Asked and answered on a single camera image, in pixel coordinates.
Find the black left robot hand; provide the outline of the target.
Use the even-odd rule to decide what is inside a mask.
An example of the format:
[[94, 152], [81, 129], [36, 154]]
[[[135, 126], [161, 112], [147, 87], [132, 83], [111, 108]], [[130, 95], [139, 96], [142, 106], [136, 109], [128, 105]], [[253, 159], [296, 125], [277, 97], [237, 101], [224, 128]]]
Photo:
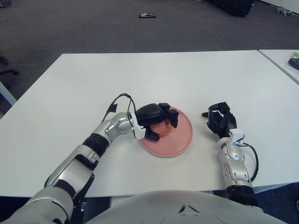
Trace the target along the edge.
[[148, 104], [136, 111], [140, 126], [145, 127], [145, 138], [159, 141], [161, 136], [168, 135], [172, 128], [178, 126], [179, 112], [171, 109], [168, 103]]

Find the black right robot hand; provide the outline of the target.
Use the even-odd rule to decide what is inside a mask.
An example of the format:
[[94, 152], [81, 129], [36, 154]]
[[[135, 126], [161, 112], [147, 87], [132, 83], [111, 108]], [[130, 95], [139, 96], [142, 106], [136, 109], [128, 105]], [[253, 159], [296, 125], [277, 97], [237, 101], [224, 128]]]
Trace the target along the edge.
[[211, 105], [208, 112], [202, 113], [201, 116], [207, 119], [207, 127], [218, 135], [219, 139], [229, 137], [230, 129], [237, 128], [236, 119], [226, 102]]

